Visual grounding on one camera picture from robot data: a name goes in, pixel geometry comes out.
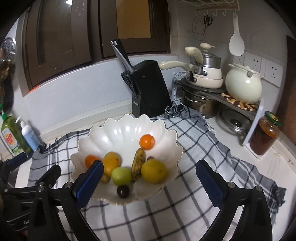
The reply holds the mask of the yellow mango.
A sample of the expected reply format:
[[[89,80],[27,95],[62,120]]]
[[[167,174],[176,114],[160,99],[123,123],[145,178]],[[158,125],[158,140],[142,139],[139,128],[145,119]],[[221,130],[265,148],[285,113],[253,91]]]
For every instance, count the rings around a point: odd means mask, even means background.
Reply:
[[[121,166],[121,157],[116,152],[108,152],[103,160],[104,175],[111,177],[112,171]]]

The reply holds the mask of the cream ceramic pot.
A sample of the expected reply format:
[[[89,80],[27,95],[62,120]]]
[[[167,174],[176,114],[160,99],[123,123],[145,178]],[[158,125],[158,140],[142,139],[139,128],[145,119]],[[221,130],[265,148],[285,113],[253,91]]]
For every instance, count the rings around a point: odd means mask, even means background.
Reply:
[[[231,97],[245,104],[254,104],[262,94],[263,76],[249,66],[229,63],[230,70],[225,79],[226,90]]]

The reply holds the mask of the black knife block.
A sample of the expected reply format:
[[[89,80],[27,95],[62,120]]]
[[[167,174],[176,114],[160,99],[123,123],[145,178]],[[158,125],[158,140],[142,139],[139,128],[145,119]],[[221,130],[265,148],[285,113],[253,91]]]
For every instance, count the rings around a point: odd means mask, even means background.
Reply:
[[[142,114],[150,118],[164,114],[171,106],[171,98],[158,62],[144,60],[134,66],[130,76],[134,90],[132,114],[136,118]]]

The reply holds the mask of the black kitchen scissors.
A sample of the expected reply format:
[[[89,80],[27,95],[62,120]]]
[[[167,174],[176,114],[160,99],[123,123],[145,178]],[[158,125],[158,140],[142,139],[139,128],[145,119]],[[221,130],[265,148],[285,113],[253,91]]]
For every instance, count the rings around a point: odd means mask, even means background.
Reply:
[[[130,88],[130,90],[133,92],[135,96],[138,96],[140,94],[140,91],[137,87],[137,84],[135,80],[133,79],[132,75],[125,71],[121,73],[121,77],[123,78],[123,81],[126,83],[126,85]]]

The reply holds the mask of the hanging wall scissors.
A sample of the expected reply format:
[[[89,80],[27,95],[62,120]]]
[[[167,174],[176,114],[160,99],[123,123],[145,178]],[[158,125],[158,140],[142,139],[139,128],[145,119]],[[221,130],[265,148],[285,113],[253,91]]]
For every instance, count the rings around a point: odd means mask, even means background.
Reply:
[[[212,25],[213,23],[213,18],[205,14],[203,17],[203,22],[204,22],[205,28],[210,27],[210,25]]]

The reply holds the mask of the green dish soap bottle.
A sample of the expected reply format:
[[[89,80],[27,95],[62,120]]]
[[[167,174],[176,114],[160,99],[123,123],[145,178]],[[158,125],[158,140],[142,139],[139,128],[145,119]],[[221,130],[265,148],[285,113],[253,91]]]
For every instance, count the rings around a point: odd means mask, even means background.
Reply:
[[[31,152],[30,146],[22,136],[21,126],[16,123],[16,118],[13,115],[8,116],[2,113],[1,133],[4,140],[14,156],[24,152],[27,155]]]

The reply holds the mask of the large yellow orange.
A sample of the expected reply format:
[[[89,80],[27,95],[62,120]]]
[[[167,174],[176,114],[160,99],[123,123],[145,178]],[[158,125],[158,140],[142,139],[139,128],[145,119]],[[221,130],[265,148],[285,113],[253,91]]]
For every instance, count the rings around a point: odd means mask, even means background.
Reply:
[[[149,159],[141,169],[142,178],[151,184],[161,183],[167,176],[168,170],[165,164],[156,159]]]

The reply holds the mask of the brown window frame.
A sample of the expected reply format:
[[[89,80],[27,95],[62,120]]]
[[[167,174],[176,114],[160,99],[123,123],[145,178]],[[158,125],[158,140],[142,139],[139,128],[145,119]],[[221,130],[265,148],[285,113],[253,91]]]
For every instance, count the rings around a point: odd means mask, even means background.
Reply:
[[[28,88],[114,57],[115,39],[129,55],[169,53],[168,2],[35,1],[22,30]]]

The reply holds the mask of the small tan longan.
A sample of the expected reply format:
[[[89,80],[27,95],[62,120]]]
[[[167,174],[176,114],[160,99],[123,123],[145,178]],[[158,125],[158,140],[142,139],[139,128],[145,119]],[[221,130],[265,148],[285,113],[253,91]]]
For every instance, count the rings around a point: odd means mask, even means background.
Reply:
[[[100,182],[103,183],[103,184],[107,184],[107,183],[110,182],[110,177],[104,174],[102,176],[102,178],[100,179]]]

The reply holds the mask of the green apple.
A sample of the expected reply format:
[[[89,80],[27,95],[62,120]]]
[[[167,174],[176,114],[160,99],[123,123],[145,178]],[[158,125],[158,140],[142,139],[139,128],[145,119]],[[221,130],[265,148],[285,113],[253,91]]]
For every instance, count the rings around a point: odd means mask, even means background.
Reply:
[[[130,185],[132,182],[132,173],[129,168],[117,167],[112,171],[111,178],[116,186]]]

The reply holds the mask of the blue pump bottle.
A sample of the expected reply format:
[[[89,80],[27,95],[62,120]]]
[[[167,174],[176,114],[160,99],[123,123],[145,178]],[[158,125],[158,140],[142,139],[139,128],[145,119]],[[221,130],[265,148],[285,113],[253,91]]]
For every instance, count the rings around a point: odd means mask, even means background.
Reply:
[[[33,151],[40,150],[41,142],[39,141],[32,127],[28,123],[26,123],[24,120],[22,120],[20,116],[16,119],[16,123],[20,124],[22,136],[25,139],[25,141],[28,143],[30,148]]]

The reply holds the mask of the spotted small banana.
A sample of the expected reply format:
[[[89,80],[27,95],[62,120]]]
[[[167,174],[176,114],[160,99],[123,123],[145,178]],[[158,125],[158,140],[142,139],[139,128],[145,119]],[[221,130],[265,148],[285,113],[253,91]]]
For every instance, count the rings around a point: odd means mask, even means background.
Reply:
[[[132,163],[132,168],[131,168],[132,183],[137,182],[138,179],[141,177],[141,170],[145,161],[146,161],[145,151],[144,149],[139,148],[135,153],[133,163]]]

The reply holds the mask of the amber sauce jar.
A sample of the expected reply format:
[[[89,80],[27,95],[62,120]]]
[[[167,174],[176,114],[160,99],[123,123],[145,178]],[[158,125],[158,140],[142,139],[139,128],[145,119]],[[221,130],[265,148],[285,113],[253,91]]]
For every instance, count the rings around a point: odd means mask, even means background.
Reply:
[[[276,141],[280,132],[281,122],[278,117],[266,111],[261,117],[250,139],[250,147],[252,151],[262,156]]]

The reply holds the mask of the checkered kitchen towel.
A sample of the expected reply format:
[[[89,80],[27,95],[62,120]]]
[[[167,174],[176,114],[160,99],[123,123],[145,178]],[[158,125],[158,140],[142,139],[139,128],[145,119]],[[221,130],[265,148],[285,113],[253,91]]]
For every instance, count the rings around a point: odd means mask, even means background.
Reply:
[[[178,144],[184,149],[179,174],[145,201],[123,206],[90,201],[83,214],[101,240],[199,240],[218,213],[196,176],[195,165],[202,159],[239,187],[261,186],[271,220],[276,220],[286,189],[260,174],[254,165],[232,156],[198,111],[178,105],[161,119],[177,132]]]

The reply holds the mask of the orange mandarin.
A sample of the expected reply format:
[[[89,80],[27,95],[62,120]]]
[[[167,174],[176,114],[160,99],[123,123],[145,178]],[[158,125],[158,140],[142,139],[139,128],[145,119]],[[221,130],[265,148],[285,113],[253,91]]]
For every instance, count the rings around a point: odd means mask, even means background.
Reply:
[[[141,136],[139,145],[144,150],[151,150],[155,146],[155,139],[153,136],[146,134]]]
[[[94,155],[88,155],[85,157],[85,166],[86,168],[89,168],[95,161],[101,161],[101,159],[99,157],[96,157]]]

